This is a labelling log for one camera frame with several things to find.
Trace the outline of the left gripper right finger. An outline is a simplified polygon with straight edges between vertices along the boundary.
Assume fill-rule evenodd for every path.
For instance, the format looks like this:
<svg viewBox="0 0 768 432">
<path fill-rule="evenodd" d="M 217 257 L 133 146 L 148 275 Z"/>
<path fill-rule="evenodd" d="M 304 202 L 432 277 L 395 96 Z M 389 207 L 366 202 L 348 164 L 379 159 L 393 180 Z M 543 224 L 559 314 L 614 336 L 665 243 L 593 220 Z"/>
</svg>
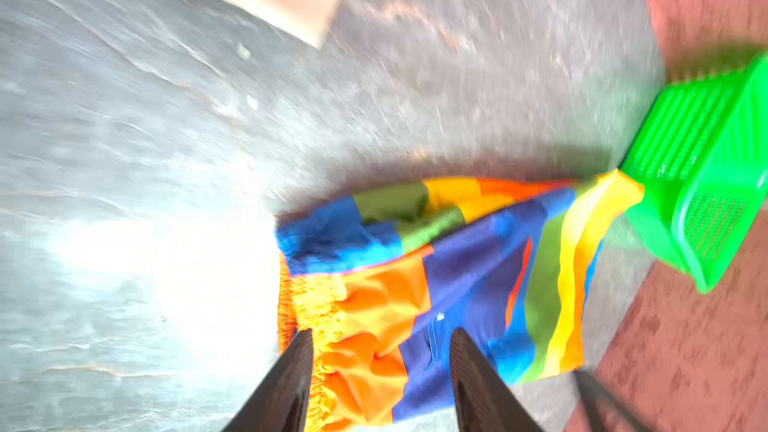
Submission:
<svg viewBox="0 0 768 432">
<path fill-rule="evenodd" d="M 451 335 L 449 366 L 459 431 L 542 431 L 462 328 Z"/>
</svg>

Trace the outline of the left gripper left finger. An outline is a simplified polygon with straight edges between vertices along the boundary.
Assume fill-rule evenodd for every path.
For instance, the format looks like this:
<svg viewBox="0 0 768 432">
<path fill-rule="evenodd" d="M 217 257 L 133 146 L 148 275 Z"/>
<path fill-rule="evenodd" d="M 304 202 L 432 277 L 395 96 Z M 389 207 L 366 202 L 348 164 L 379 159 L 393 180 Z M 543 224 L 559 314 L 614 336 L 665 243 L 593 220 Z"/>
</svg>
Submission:
<svg viewBox="0 0 768 432">
<path fill-rule="evenodd" d="M 298 332 L 223 431 L 304 431 L 313 354 L 312 330 Z"/>
</svg>

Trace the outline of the multicolour shorts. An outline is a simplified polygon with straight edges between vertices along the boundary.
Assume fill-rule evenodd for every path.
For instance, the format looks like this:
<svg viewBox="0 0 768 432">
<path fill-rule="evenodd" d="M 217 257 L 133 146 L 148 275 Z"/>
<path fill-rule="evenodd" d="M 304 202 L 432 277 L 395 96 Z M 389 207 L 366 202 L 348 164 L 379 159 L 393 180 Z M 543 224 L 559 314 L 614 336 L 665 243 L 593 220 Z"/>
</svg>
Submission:
<svg viewBox="0 0 768 432">
<path fill-rule="evenodd" d="M 307 429 L 385 426 L 451 407 L 459 328 L 508 385 L 581 367 L 603 238 L 643 195 L 618 170 L 583 182 L 432 178 L 284 223 L 279 346 L 312 333 Z"/>
</svg>

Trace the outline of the green plastic basket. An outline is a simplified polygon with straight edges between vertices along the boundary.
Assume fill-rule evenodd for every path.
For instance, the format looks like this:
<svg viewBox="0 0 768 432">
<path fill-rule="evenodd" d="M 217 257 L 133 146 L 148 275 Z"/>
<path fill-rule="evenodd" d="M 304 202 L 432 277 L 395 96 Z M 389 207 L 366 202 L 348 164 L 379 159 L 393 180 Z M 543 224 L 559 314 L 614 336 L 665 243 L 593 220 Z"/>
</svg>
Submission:
<svg viewBox="0 0 768 432">
<path fill-rule="evenodd" d="M 767 55 L 666 85 L 622 172 L 645 189 L 626 216 L 699 293 L 720 282 L 767 196 Z"/>
</svg>

